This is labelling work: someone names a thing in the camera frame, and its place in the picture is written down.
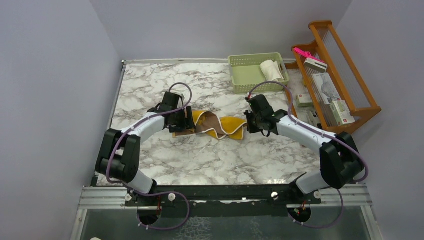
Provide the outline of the yellow bear towel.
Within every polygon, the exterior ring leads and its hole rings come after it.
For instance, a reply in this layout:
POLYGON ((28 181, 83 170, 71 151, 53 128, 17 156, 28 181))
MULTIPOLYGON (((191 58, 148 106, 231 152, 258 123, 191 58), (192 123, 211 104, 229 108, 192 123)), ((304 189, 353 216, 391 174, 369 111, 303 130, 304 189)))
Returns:
POLYGON ((192 118, 195 127, 183 132, 172 134, 173 138, 206 134, 217 140, 229 137, 233 140, 244 139, 244 128, 247 127, 247 120, 235 116, 220 117, 211 111, 193 110, 192 118))

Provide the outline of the white towel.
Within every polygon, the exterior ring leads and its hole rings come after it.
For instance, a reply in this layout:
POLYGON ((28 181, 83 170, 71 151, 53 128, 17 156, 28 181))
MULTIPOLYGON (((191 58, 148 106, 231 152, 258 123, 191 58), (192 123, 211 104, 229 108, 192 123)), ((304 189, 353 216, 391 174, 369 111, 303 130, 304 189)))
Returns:
POLYGON ((285 79, 276 61, 266 60, 260 64, 260 69, 267 81, 281 82, 285 79))

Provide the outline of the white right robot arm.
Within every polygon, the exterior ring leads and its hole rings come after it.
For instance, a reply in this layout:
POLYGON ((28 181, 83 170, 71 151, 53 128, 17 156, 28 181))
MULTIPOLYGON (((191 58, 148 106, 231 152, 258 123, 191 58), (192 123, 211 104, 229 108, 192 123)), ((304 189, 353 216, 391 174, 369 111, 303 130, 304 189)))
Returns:
POLYGON ((324 131, 300 121, 285 110, 274 111, 262 94, 246 98, 247 131, 292 139, 319 155, 320 168, 301 175, 289 185, 289 199, 300 204, 317 190, 341 189, 365 169, 358 149, 347 132, 324 131))

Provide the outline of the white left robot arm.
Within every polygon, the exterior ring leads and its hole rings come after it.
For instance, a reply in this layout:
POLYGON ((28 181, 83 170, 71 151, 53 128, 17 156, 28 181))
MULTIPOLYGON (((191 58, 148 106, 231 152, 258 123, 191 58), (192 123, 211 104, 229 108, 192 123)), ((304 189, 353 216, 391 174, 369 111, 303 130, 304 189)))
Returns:
POLYGON ((100 146, 96 172, 137 191, 144 205, 155 203, 157 183, 139 169, 141 144, 164 129, 181 133, 195 127, 192 108, 183 101, 182 95, 167 91, 162 102, 138 122, 122 129, 108 129, 100 146))

